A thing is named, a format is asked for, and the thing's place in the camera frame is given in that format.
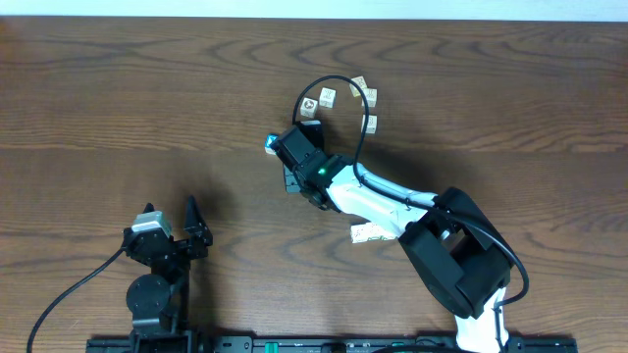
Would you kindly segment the green-edged wooden block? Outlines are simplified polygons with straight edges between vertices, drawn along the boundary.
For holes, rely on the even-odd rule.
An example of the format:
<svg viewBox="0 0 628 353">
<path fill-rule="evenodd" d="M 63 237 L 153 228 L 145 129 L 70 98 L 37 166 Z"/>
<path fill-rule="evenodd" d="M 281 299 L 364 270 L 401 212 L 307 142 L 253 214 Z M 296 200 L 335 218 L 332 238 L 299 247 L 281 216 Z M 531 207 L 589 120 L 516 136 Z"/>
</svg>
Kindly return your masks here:
<svg viewBox="0 0 628 353">
<path fill-rule="evenodd" d="M 382 241 L 394 240 L 397 239 L 397 235 L 376 224 L 371 224 L 371 234 L 369 235 L 369 239 Z"/>
<path fill-rule="evenodd" d="M 374 236 L 371 223 L 353 225 L 350 227 L 350 239 L 352 243 L 362 243 Z"/>
</svg>

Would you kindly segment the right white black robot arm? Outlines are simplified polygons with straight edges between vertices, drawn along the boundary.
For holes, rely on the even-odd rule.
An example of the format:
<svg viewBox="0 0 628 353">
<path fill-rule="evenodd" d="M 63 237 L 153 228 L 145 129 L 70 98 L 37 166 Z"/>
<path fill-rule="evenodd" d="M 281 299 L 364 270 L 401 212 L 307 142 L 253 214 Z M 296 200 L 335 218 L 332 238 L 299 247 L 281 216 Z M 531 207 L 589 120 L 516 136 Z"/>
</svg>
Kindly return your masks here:
<svg viewBox="0 0 628 353">
<path fill-rule="evenodd" d="M 322 148 L 319 125 L 296 124 L 270 142 L 314 206 L 363 218 L 391 234 L 431 294 L 454 316 L 456 344 L 500 352 L 509 339 L 498 306 L 514 265 L 511 249 L 456 188 L 412 190 Z"/>
</svg>

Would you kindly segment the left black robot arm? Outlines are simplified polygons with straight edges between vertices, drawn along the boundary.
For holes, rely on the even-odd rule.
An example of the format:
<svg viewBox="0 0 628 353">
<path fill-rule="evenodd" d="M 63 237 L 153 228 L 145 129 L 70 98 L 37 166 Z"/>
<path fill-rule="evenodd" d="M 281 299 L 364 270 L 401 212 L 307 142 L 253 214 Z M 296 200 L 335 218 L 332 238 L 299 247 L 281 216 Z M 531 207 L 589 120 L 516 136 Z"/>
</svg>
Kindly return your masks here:
<svg viewBox="0 0 628 353">
<path fill-rule="evenodd" d="M 213 235 L 194 197 L 187 199 L 183 230 L 176 240 L 161 211 L 147 204 L 124 230 L 122 250 L 150 269 L 129 287 L 126 302 L 132 314 L 132 352 L 207 352 L 212 345 L 189 327 L 190 264 L 208 256 Z"/>
</svg>

